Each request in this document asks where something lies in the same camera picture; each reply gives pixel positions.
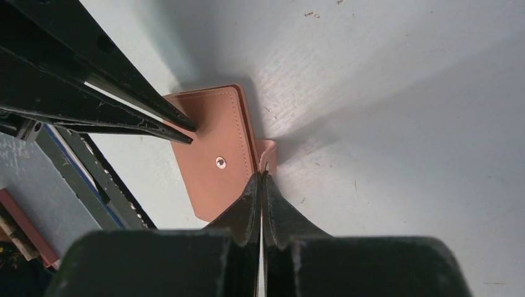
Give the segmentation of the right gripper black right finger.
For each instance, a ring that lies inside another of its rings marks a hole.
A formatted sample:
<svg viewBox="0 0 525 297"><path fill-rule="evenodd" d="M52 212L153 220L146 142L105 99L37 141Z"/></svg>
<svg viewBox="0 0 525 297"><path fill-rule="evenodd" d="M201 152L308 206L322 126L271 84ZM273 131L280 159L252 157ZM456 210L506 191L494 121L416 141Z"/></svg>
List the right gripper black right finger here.
<svg viewBox="0 0 525 297"><path fill-rule="evenodd" d="M262 243L266 296L295 296L294 250L297 238L331 235L287 201L274 180L262 175Z"/></svg>

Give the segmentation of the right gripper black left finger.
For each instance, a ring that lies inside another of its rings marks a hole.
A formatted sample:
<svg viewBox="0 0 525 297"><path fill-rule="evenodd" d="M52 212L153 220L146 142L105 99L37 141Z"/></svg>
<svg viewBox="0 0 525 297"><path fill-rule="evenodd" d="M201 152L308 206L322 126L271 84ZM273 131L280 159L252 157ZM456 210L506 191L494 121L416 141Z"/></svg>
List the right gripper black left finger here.
<svg viewBox="0 0 525 297"><path fill-rule="evenodd" d="M222 296L257 296L261 240L262 176L253 174L240 197L215 220L208 230L226 231L230 247L225 262L225 275L220 284Z"/></svg>

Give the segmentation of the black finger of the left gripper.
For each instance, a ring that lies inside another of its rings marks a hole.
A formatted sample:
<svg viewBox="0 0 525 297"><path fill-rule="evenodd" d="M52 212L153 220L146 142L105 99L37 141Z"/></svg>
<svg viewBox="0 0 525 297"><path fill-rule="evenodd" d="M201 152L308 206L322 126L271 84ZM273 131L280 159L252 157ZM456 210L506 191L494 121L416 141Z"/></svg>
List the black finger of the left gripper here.
<svg viewBox="0 0 525 297"><path fill-rule="evenodd" d="M80 1L5 1L4 49L177 131L197 130L151 86ZM4 117L44 123L7 111Z"/></svg>
<svg viewBox="0 0 525 297"><path fill-rule="evenodd" d="M1 49L1 109L75 132L145 134L191 144L175 128Z"/></svg>

